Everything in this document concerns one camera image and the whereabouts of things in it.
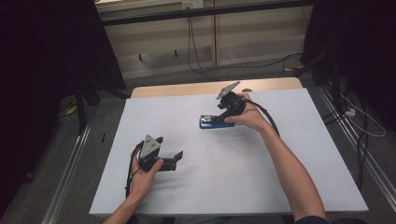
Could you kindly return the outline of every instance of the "white table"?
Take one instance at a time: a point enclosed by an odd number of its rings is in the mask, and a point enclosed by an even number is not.
[[[146,134],[164,137],[160,156],[173,157],[180,150],[184,156],[176,171],[156,175],[137,214],[174,217],[290,212],[265,144],[255,131],[242,125],[199,129],[200,115],[222,112],[216,96],[127,100],[90,214],[109,215],[124,200],[128,155]],[[255,91],[250,96],[272,115],[282,139],[311,174],[326,211],[367,210],[305,89]]]

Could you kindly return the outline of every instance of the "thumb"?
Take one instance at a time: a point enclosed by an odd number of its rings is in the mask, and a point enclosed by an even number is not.
[[[240,118],[238,116],[230,116],[225,118],[225,122],[226,123],[234,123],[234,122],[238,122],[240,120]]]
[[[148,172],[151,175],[155,175],[161,169],[161,167],[163,167],[163,159],[157,160]]]

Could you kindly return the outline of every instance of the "hand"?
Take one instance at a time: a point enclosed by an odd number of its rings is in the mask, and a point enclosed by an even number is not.
[[[143,202],[146,196],[149,194],[149,190],[151,189],[152,181],[154,179],[155,174],[161,169],[163,166],[163,159],[157,160],[151,169],[146,173],[140,170],[139,162],[137,161],[137,152],[140,150],[139,148],[134,155],[134,162],[132,163],[132,177],[130,194],[128,197],[136,197],[139,202]]]
[[[250,100],[250,97],[247,93],[239,93],[239,96],[243,97],[244,99]],[[262,128],[262,125],[267,126],[269,123],[267,120],[262,116],[259,112],[257,107],[253,104],[246,103],[246,107],[244,112],[238,116],[230,116],[224,120],[227,123],[232,122],[240,122],[245,124],[251,129],[259,131]]]

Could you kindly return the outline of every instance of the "white paper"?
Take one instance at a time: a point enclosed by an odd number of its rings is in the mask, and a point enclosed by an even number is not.
[[[202,130],[203,114],[219,115],[216,94],[127,100],[90,214],[123,202],[129,155],[146,134],[163,136],[160,156],[183,159],[156,174],[137,214],[256,215],[290,212],[260,135],[244,125]],[[311,174],[327,211],[367,210],[307,90],[250,93],[274,119],[285,143]]]

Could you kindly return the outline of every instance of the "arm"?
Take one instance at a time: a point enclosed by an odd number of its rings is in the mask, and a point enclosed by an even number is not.
[[[240,95],[250,100],[247,94]],[[308,216],[326,218],[323,203],[311,176],[255,105],[247,104],[242,115],[230,116],[225,121],[244,123],[262,136],[295,221]]]
[[[132,172],[136,172],[132,179],[132,185],[129,196],[125,201],[117,208],[117,210],[105,221],[106,224],[110,223],[127,223],[131,218],[134,210],[141,204],[146,196],[149,194],[149,190],[152,185],[155,174],[163,166],[163,159],[159,159],[152,166],[151,170],[147,173],[140,170],[139,163],[136,156],[134,155],[134,162],[132,164]]]

